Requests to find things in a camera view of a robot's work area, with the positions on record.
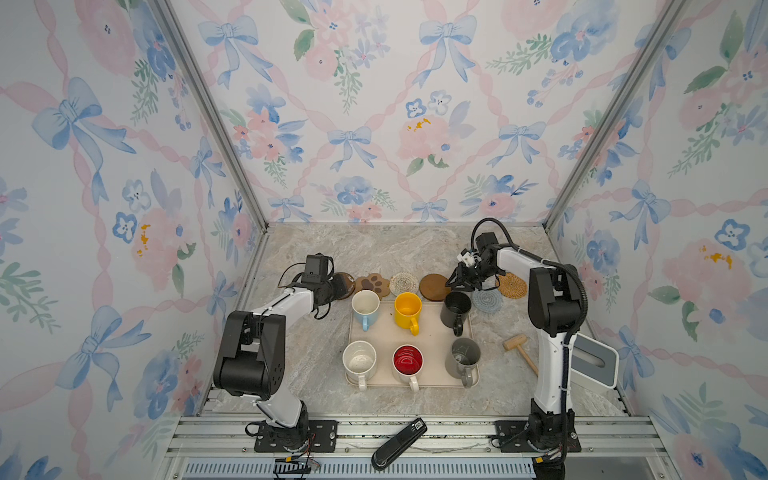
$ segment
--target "mug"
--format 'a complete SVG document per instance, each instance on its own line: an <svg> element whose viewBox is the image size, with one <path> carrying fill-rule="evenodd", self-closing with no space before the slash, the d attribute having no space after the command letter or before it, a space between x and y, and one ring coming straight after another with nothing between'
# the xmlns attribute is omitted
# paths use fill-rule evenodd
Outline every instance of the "mug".
<svg viewBox="0 0 768 480"><path fill-rule="evenodd" d="M400 293L395 299L395 323L401 328L410 329L413 336L419 334L421 312L422 299L415 293Z"/></svg>
<svg viewBox="0 0 768 480"><path fill-rule="evenodd" d="M350 382L357 383L360 392L365 392L368 388L366 380L376 373L376 349L370 343L358 340L346 346L341 360L346 377Z"/></svg>
<svg viewBox="0 0 768 480"><path fill-rule="evenodd" d="M367 332L379 318L379 296L371 290L360 290L352 297L352 310L355 311L355 319L362 323L362 331Z"/></svg>
<svg viewBox="0 0 768 480"><path fill-rule="evenodd" d="M464 333L464 320L469 316L472 301L461 292L451 292L442 303L440 320L449 329L453 328L453 334L461 336Z"/></svg>
<svg viewBox="0 0 768 480"><path fill-rule="evenodd" d="M445 359L445 369L450 376L461 379L464 388L472 387L475 382L473 371L480 361L480 345L472 339L456 339Z"/></svg>
<svg viewBox="0 0 768 480"><path fill-rule="evenodd" d="M416 376L422 371L424 356L422 351L413 345L399 346L392 354L392 371L395 378L411 386L411 391L419 391L419 381Z"/></svg>

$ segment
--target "light blue mug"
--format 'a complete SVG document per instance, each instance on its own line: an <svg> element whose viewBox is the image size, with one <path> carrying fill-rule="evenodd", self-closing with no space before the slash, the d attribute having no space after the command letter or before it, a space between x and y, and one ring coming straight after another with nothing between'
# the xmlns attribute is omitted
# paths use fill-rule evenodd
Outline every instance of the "light blue mug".
<svg viewBox="0 0 768 480"><path fill-rule="evenodd" d="M362 324L362 331L368 328L379 318L379 296L372 290L361 290L352 297L352 310L355 319Z"/></svg>

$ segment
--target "beige tray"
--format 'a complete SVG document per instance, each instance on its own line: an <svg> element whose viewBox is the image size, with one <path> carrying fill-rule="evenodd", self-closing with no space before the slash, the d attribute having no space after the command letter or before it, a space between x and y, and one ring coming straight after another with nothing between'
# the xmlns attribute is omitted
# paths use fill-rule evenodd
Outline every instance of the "beige tray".
<svg viewBox="0 0 768 480"><path fill-rule="evenodd" d="M458 337L440 321L442 302L425 301L422 305L422 314L419 317L419 334L411 335L411 331L400 328L395 323L395 302L381 302L379 304L379 318L368 328L362 331L362 324L350 314L349 343L357 340L365 340L376 349L376 374L368 380L368 386L401 386L408 388L392 374L392 355L401 345L409 344L419 348L424 354L424 365L419 373L419 387L458 387L464 388L460 379L455 379L445 370L445 358L451 344ZM472 325L469 318L464 322L463 337L472 338ZM475 385L480 380L480 368L475 367ZM356 385L349 381L344 373L344 378L350 385Z"/></svg>

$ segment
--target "marble tabletop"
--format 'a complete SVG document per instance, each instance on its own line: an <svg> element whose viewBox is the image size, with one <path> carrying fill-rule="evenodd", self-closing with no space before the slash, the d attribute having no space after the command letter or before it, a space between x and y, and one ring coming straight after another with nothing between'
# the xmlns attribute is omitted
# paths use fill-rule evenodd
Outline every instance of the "marble tabletop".
<svg viewBox="0 0 768 480"><path fill-rule="evenodd" d="M483 225L479 233L497 227ZM513 241L526 250L554 259L546 233L540 227L509 227ZM409 272L421 279L428 273L449 276L456 255L468 248L472 225L351 225L316 223L271 227L266 251L257 271L247 307L257 308L278 294L277 280L287 266L302 262L309 253L333 257L337 272L354 277L381 273L390 278ZM290 275L300 272L294 267ZM385 298L394 300L394 296ZM351 299L333 303L321 320L306 316L286 335L286 375L283 385L302 399L310 412L396 415L527 415L536 387L536 375L516 352L505 352L502 342L524 333L525 349L536 361L536 328L527 314L527 297L504 298L494 314L475 312L472 330L482 349L480 382L471 389L424 388L411 392L399 387L371 387L360 392L347 383L342 351L347 345ZM588 334L587 327L582 333ZM573 389L578 416L626 415L614 390L599 395L580 386ZM217 412L256 412L249 399L221 392L212 401Z"/></svg>

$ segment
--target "wallpaper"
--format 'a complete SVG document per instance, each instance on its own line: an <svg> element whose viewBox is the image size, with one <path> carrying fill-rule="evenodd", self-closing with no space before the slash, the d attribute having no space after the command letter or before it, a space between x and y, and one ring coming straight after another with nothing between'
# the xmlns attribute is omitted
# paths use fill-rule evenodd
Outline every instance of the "wallpaper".
<svg viewBox="0 0 768 480"><path fill-rule="evenodd" d="M550 231L686 480L768 478L766 17L693 0Z"/></svg>
<svg viewBox="0 0 768 480"><path fill-rule="evenodd" d="M268 219L357 223L543 220L664 2L171 3Z"/></svg>
<svg viewBox="0 0 768 480"><path fill-rule="evenodd" d="M153 478L257 230L143 2L0 32L0 478Z"/></svg>

